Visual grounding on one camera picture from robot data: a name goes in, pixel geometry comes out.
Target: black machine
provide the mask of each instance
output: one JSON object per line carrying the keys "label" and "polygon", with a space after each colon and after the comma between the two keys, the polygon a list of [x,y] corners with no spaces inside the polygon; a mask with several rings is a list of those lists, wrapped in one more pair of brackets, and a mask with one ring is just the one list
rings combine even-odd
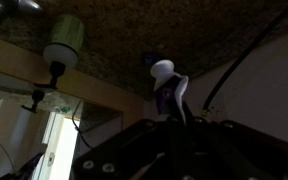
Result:
{"label": "black machine", "polygon": [[233,121],[142,120],[78,158],[76,180],[288,180],[288,143]]}

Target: power cord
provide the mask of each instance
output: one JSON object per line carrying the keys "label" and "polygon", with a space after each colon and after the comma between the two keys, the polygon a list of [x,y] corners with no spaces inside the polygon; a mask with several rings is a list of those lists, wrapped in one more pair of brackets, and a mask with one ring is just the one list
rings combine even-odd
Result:
{"label": "power cord", "polygon": [[74,126],[75,126],[76,131],[78,132],[78,135],[81,137],[83,143],[84,143],[88,148],[93,149],[94,147],[90,146],[90,145],[86,142],[86,140],[84,139],[84,136],[83,136],[83,134],[82,134],[82,131],[80,130],[80,128],[76,125],[76,123],[75,123],[75,121],[74,121],[75,114],[76,114],[76,112],[77,112],[77,109],[80,107],[80,104],[81,104],[81,101],[78,102],[78,104],[77,104],[77,106],[76,106],[76,108],[75,108],[75,110],[74,110],[74,112],[73,112],[72,122],[73,122],[73,124],[74,124]]}
{"label": "power cord", "polygon": [[244,52],[238,57],[238,59],[232,64],[232,66],[224,73],[224,75],[221,77],[221,79],[217,82],[211,93],[208,95],[203,110],[208,111],[209,106],[217,94],[217,92],[220,90],[220,88],[223,86],[225,81],[229,78],[229,76],[233,73],[233,71],[241,64],[241,62],[250,54],[250,52],[253,51],[253,49],[266,37],[267,34],[270,33],[270,31],[285,17],[288,15],[288,6],[262,31],[255,40],[250,44],[248,48],[244,50]]}
{"label": "power cord", "polygon": [[0,146],[1,146],[1,148],[3,149],[4,153],[6,154],[8,160],[9,160],[9,162],[10,162],[10,164],[11,164],[11,166],[12,166],[13,172],[16,172],[15,166],[14,166],[14,164],[13,164],[13,162],[12,162],[12,159],[11,159],[11,156],[8,154],[8,152],[6,151],[6,149],[4,148],[4,146],[2,145],[1,142],[0,142]]}

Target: wire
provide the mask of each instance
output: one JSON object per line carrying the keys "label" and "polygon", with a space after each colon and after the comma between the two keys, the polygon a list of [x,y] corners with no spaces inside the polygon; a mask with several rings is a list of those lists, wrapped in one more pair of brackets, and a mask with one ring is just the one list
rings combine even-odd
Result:
{"label": "wire", "polygon": [[217,82],[211,93],[208,95],[203,110],[208,110],[213,98],[223,86],[228,77],[233,73],[239,64],[252,52],[252,50],[266,37],[266,35],[285,17],[288,15],[288,6],[264,29],[249,45],[248,48],[242,52],[238,59],[232,64],[232,66],[224,73],[221,79]]}
{"label": "wire", "polygon": [[0,146],[1,146],[1,148],[3,149],[4,153],[6,154],[8,160],[10,161],[10,164],[11,164],[11,166],[12,166],[13,172],[16,172],[15,166],[14,166],[14,164],[13,164],[13,162],[12,162],[12,159],[11,159],[11,156],[8,154],[8,152],[6,151],[6,149],[4,148],[4,146],[2,145],[1,142],[0,142]]}
{"label": "wire", "polygon": [[82,134],[82,131],[80,130],[80,128],[76,125],[76,123],[75,123],[75,121],[74,121],[74,116],[75,116],[75,114],[76,114],[76,112],[77,112],[77,109],[79,108],[80,104],[81,104],[81,101],[78,102],[78,104],[77,104],[77,106],[76,106],[76,108],[75,108],[75,110],[74,110],[74,112],[73,112],[72,122],[73,122],[73,124],[74,124],[74,126],[75,126],[75,129],[77,130],[78,134],[80,135],[83,143],[84,143],[88,148],[93,149],[94,147],[90,146],[90,145],[86,142],[86,140],[84,139],[84,136],[83,136],[83,134]]}

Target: wooden beam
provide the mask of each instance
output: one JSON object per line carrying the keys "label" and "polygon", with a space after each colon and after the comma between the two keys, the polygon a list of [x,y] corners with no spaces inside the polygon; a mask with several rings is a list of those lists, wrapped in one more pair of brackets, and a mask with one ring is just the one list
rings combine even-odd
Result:
{"label": "wooden beam", "polygon": [[[49,66],[37,54],[0,40],[0,73],[30,83],[49,83]],[[124,128],[143,117],[142,97],[76,70],[58,80],[58,91],[124,113]]]}

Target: mirror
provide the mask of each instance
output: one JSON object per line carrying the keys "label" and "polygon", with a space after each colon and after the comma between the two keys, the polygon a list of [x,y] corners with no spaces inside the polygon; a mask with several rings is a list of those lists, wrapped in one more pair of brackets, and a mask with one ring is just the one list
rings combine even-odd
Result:
{"label": "mirror", "polygon": [[35,90],[31,83],[0,73],[0,177],[35,157],[39,163],[32,179],[69,179],[75,158],[122,130],[122,112],[57,91],[43,90],[37,113],[22,108],[32,106]]}

